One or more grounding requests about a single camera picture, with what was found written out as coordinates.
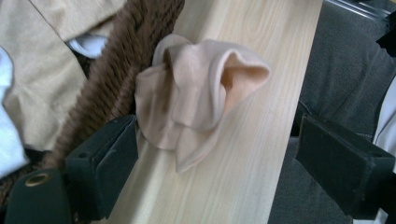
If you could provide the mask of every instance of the wood grain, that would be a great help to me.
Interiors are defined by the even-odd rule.
[[[266,223],[304,79],[320,0],[187,0],[175,33],[242,44],[272,68],[267,85],[220,123],[196,167],[137,136],[140,158],[103,223]]]

